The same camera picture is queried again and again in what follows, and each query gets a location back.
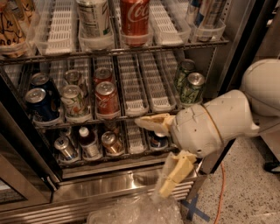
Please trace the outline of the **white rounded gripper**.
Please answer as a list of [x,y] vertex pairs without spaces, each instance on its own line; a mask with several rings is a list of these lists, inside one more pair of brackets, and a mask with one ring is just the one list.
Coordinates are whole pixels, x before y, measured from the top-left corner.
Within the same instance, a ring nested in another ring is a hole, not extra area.
[[173,142],[182,150],[177,155],[170,152],[166,158],[150,196],[153,202],[165,200],[172,194],[193,170],[196,156],[205,158],[223,146],[214,121],[202,105],[181,110],[175,116],[169,113],[147,115],[136,118],[134,122],[157,135],[168,137],[171,132]]

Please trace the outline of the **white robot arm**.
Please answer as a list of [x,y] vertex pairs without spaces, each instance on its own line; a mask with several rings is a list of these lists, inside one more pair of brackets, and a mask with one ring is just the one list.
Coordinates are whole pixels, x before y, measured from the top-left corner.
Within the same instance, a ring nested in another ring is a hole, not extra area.
[[206,158],[237,137],[256,137],[279,130],[280,60],[261,59],[242,76],[238,90],[231,90],[205,104],[194,104],[176,115],[163,113],[138,117],[135,124],[170,137],[179,153],[164,162],[151,200],[171,196],[199,158]]

